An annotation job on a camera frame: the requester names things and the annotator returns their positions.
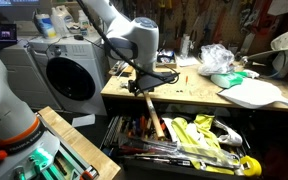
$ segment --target wooden workbench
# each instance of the wooden workbench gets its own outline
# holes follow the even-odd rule
[[[213,106],[213,107],[234,107],[241,108],[241,106],[231,103],[223,97],[217,95],[222,88],[216,86],[211,82],[209,77],[204,77],[198,74],[197,70],[200,64],[178,67],[177,72],[180,72],[179,81],[176,84],[165,84],[155,88],[154,92],[150,93],[152,101],[180,103],[199,106]],[[169,71],[165,68],[157,68],[155,71]],[[110,78],[101,94],[104,98],[123,98],[123,99],[143,99],[143,95],[134,97],[127,89],[121,88],[121,83],[127,83],[129,79],[135,79],[135,75],[129,78],[116,77]],[[282,91],[282,95],[288,98],[288,75],[282,80],[266,80],[276,85]],[[275,102],[262,109],[288,111],[288,106]]]
[[[44,120],[90,165],[99,172],[99,180],[113,179],[120,167],[88,141],[50,107],[38,112]]]

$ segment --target pegboard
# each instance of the pegboard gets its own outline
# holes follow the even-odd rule
[[[128,0],[128,4],[134,2],[137,3],[136,7],[136,16],[146,16],[154,20],[159,27],[161,27],[160,24],[160,16],[161,16],[161,9],[158,5],[160,0]],[[183,0],[183,2],[188,2],[186,7],[186,31],[185,33],[190,35],[192,31],[192,26],[197,18],[198,13],[198,0]],[[197,46],[201,38],[203,37],[203,29],[205,27],[205,24],[208,22],[208,18],[210,17],[210,23],[209,23],[209,29],[210,31],[210,44],[213,43],[212,39],[214,36],[214,30],[217,27],[219,16],[221,15],[221,12],[223,9],[225,9],[225,15],[223,16],[222,26],[221,26],[221,40],[222,44],[227,48],[229,44],[236,44],[238,48],[240,48],[243,44],[245,35],[241,32],[241,28],[239,25],[240,21],[240,0],[237,0],[237,3],[234,6],[234,0],[231,0],[229,3],[225,3],[223,0],[209,0],[210,6],[207,9],[205,13],[203,13],[198,21],[198,24],[194,30],[197,32],[197,38],[195,45]],[[172,10],[173,15],[169,16],[168,13],[165,13],[164,17],[164,31],[160,33],[160,47],[164,48],[171,48],[176,49],[179,48],[179,40],[175,39],[175,28],[176,26],[179,27],[181,25],[181,21],[183,19],[183,7],[181,4],[182,0],[172,0]],[[118,4],[119,7],[117,7],[118,10],[122,11],[122,8],[120,7],[121,3]],[[130,12],[130,18],[133,19],[134,12]],[[273,38],[272,34],[268,34],[267,36],[258,36],[256,35],[250,49],[250,53],[258,53],[270,50],[270,42]]]

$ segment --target yellow cloth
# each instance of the yellow cloth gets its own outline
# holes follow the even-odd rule
[[[208,116],[208,115],[197,115],[194,123],[197,126],[197,129],[200,133],[203,133],[205,136],[205,140],[209,147],[202,147],[201,144],[194,140],[189,134],[185,132],[185,129],[187,127],[187,121],[183,118],[175,118],[172,121],[172,127],[174,131],[176,132],[176,135],[180,139],[182,144],[189,144],[189,145],[195,145],[195,146],[183,146],[184,150],[189,153],[194,153],[194,154],[200,154],[200,155],[206,155],[208,157],[215,157],[218,158],[219,154],[214,154],[213,151],[205,151],[205,149],[209,148],[215,148],[215,149],[220,149],[218,140],[216,136],[209,131],[211,124],[212,124],[213,117]],[[192,164],[196,169],[201,169],[201,165],[197,160],[191,159]],[[225,168],[219,168],[219,167],[212,167],[212,166],[207,166],[206,171],[210,172],[219,172],[219,173],[225,173],[225,174],[234,174],[234,171],[225,169]]]

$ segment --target plastic bag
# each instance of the plastic bag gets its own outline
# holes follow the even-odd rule
[[[225,49],[221,44],[213,44],[201,47],[202,65],[198,73],[203,76],[212,74],[226,74],[233,71],[231,66],[234,61],[234,55],[231,51]]]

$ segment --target washing machine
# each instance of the washing machine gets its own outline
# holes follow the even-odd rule
[[[93,33],[86,39],[40,37],[29,42],[30,52],[63,110],[107,115],[100,94],[107,64],[101,38]]]

